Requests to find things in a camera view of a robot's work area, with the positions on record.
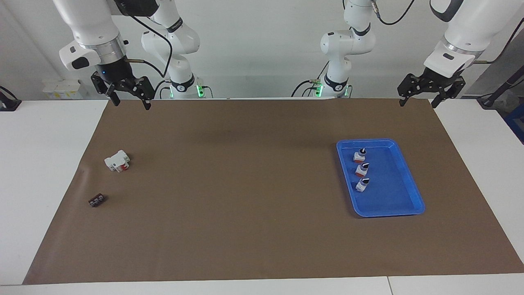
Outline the brown paper table mat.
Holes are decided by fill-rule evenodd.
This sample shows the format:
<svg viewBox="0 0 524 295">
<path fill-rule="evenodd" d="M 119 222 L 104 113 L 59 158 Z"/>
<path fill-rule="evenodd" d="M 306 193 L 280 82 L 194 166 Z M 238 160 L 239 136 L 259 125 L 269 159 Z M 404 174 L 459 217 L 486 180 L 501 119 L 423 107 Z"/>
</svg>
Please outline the brown paper table mat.
<svg viewBox="0 0 524 295">
<path fill-rule="evenodd" d="M 352 211 L 336 143 L 364 138 L 400 145 L 424 213 Z M 519 272 L 426 100 L 128 100 L 105 107 L 24 284 Z"/>
</svg>

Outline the blue crate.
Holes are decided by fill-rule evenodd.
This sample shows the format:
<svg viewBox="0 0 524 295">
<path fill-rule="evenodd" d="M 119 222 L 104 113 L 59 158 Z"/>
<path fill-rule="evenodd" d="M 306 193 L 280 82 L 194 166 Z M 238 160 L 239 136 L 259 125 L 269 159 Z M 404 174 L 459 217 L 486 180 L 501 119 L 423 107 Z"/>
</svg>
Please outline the blue crate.
<svg viewBox="0 0 524 295">
<path fill-rule="evenodd" d="M 504 118 L 504 121 L 524 145 L 524 113 L 511 113 Z"/>
</svg>

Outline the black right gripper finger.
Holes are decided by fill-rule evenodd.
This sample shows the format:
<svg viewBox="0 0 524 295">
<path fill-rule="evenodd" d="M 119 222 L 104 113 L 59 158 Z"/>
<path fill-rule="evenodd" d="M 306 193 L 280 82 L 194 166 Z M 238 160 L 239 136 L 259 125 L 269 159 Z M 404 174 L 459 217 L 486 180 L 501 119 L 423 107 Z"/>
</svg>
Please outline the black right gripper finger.
<svg viewBox="0 0 524 295">
<path fill-rule="evenodd" d="M 142 76 L 133 80 L 133 96 L 140 99 L 145 110 L 151 108 L 151 101 L 155 97 L 155 89 L 151 85 L 148 77 Z"/>
<path fill-rule="evenodd" d="M 120 104 L 120 99 L 115 91 L 114 84 L 107 86 L 106 82 L 100 77 L 98 73 L 93 73 L 90 77 L 90 80 L 92 81 L 92 84 L 98 94 L 107 96 L 114 106 L 118 106 Z"/>
</svg>

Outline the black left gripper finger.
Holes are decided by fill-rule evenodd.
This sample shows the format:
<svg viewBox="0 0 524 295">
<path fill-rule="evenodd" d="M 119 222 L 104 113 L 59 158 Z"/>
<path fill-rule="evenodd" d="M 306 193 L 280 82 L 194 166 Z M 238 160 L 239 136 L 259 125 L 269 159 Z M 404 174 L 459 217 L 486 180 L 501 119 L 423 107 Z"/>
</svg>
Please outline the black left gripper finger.
<svg viewBox="0 0 524 295">
<path fill-rule="evenodd" d="M 441 102 L 447 99 L 456 98 L 464 88 L 465 84 L 466 82 L 464 78 L 459 75 L 453 83 L 447 86 L 447 90 L 444 87 L 439 87 L 438 95 L 432 101 L 432 108 L 437 108 Z"/>
<path fill-rule="evenodd" d="M 403 107 L 412 96 L 423 93 L 425 86 L 426 79 L 422 76 L 406 75 L 398 85 L 399 105 Z"/>
</svg>

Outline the white circuit breaker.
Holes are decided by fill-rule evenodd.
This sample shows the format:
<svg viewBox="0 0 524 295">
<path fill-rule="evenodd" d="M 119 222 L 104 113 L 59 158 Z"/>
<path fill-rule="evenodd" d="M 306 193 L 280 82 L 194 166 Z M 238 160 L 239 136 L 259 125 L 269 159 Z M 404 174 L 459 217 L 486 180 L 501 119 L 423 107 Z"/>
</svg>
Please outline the white circuit breaker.
<svg viewBox="0 0 524 295">
<path fill-rule="evenodd" d="M 104 163 L 113 172 L 123 172 L 129 169 L 130 160 L 129 155 L 124 150 L 119 150 L 113 156 L 106 158 Z"/>
</svg>

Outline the blue plastic tray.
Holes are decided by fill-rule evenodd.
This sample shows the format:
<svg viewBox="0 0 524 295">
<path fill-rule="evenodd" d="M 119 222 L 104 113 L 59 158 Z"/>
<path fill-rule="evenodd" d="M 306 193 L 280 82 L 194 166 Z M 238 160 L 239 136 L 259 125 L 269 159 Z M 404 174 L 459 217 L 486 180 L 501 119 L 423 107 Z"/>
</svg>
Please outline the blue plastic tray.
<svg viewBox="0 0 524 295">
<path fill-rule="evenodd" d="M 411 175 L 404 155 L 390 138 L 341 140 L 336 144 L 339 162 L 354 211 L 361 217 L 419 215 L 425 204 Z M 354 152 L 365 148 L 370 178 L 363 192 L 355 189 L 361 179 L 355 174 L 359 163 L 352 161 Z"/>
</svg>

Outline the black stand foot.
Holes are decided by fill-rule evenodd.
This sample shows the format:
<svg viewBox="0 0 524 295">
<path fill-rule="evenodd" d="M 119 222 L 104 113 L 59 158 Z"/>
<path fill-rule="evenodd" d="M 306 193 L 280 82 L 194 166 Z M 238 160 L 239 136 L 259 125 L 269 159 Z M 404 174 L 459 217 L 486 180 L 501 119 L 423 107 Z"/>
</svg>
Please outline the black stand foot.
<svg viewBox="0 0 524 295">
<path fill-rule="evenodd" d="M 524 72 L 515 73 L 508 80 L 506 80 L 497 90 L 495 90 L 490 95 L 487 95 L 486 98 L 481 99 L 480 105 L 484 109 L 490 109 L 495 103 L 496 99 L 498 99 L 504 92 L 509 90 L 512 86 L 518 84 L 518 80 L 522 77 L 524 77 Z"/>
</svg>

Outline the small white box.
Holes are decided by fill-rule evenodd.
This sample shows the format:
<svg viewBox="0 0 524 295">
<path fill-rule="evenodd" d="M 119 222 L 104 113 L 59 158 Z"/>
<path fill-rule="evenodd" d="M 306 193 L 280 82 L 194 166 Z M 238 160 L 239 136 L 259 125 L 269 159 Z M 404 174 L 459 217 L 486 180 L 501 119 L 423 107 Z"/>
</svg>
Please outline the small white box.
<svg viewBox="0 0 524 295">
<path fill-rule="evenodd" d="M 86 88 L 78 79 L 43 79 L 43 90 L 50 100 L 84 100 L 88 98 Z"/>
</svg>

